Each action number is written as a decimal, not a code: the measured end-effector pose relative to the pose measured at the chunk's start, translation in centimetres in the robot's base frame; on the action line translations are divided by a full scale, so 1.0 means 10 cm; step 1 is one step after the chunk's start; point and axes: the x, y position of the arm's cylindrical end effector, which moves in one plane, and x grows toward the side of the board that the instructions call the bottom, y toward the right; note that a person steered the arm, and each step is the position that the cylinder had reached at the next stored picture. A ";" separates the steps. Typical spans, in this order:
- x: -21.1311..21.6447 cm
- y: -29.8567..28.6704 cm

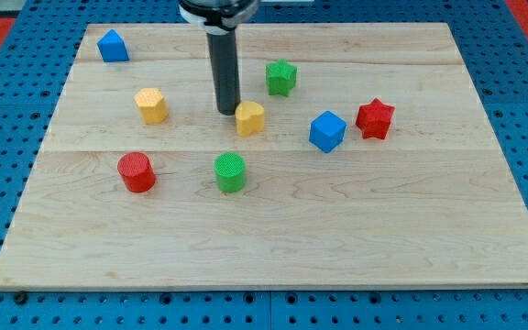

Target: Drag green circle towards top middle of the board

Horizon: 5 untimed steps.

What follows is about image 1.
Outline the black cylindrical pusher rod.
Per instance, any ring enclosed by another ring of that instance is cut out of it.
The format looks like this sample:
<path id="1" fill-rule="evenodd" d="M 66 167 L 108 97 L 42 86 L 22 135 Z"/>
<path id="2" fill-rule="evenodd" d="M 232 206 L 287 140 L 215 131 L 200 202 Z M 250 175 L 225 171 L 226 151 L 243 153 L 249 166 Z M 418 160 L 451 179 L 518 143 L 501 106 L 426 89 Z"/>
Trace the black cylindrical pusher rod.
<path id="1" fill-rule="evenodd" d="M 237 39 L 234 30 L 224 35 L 207 35 L 214 81 L 216 108 L 224 116 L 233 116 L 241 102 Z"/>

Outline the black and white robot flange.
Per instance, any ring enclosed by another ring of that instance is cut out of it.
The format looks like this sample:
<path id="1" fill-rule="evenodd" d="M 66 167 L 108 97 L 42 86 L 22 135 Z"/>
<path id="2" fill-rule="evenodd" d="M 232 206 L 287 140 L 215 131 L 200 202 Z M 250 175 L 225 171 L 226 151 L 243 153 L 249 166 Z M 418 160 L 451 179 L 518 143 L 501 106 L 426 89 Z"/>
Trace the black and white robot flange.
<path id="1" fill-rule="evenodd" d="M 181 16 L 207 34 L 223 36 L 248 21 L 259 0 L 179 0 Z"/>

